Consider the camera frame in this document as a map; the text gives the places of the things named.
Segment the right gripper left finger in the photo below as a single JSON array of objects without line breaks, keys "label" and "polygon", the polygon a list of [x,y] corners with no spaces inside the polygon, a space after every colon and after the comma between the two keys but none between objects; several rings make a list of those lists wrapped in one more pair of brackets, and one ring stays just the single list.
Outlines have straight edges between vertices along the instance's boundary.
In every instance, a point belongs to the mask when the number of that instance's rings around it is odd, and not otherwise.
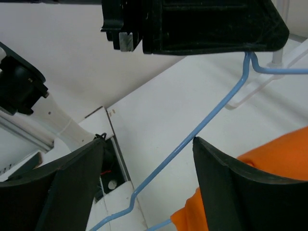
[{"label": "right gripper left finger", "polygon": [[84,231],[99,182],[105,141],[95,139],[0,184],[2,231]]}]

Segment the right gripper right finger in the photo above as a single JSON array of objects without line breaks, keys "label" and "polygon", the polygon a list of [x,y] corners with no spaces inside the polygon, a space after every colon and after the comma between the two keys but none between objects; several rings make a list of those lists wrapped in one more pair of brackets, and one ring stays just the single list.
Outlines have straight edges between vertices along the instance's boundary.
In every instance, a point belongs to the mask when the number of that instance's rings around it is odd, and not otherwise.
[{"label": "right gripper right finger", "polygon": [[306,181],[251,167],[200,137],[193,157],[209,230],[307,230]]}]

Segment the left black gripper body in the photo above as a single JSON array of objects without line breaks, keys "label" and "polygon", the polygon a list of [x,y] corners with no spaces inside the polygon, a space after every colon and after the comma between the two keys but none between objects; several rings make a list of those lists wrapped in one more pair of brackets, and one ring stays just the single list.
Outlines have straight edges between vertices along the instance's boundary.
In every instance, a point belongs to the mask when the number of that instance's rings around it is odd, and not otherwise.
[{"label": "left black gripper body", "polygon": [[103,26],[116,50],[197,55],[283,48],[289,29],[270,0],[104,0]]}]

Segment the orange trousers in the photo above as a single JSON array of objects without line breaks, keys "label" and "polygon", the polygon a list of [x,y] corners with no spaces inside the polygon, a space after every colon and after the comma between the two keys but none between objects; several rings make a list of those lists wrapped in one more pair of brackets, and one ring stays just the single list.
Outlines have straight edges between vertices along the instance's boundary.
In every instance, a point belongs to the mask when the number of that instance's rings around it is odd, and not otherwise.
[{"label": "orange trousers", "polygon": [[[284,134],[237,157],[262,171],[296,180],[308,179],[308,128]],[[185,206],[170,216],[178,231],[207,231],[200,188]]]}]

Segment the blue wire hanger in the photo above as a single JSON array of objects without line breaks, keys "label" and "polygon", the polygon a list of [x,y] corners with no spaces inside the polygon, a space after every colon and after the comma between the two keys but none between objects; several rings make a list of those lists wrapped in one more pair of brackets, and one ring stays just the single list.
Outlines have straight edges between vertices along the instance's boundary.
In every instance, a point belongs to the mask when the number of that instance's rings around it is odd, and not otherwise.
[{"label": "blue wire hanger", "polygon": [[200,122],[194,130],[166,157],[166,159],[147,177],[145,180],[133,191],[130,198],[130,204],[128,208],[109,215],[98,224],[96,224],[92,231],[99,230],[106,223],[122,217],[132,212],[137,195],[182,151],[183,148],[221,111],[221,109],[232,99],[232,97],[241,89],[244,83],[249,77],[250,63],[252,63],[253,69],[262,74],[267,75],[306,75],[308,70],[306,68],[265,68],[258,64],[257,55],[254,52],[246,52],[243,61],[242,76],[236,85],[228,92],[228,94],[218,103],[218,105]]}]

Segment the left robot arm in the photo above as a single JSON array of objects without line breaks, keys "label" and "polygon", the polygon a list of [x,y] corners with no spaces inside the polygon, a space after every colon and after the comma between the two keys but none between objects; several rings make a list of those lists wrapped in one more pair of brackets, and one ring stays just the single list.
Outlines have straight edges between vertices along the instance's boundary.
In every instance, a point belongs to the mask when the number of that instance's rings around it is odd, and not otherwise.
[{"label": "left robot arm", "polygon": [[[289,29],[270,0],[64,0],[63,5],[98,5],[101,31],[115,50],[145,54],[199,55],[282,49]],[[0,108],[30,116],[71,151],[95,136],[56,103],[45,77],[6,45],[0,46]]]}]

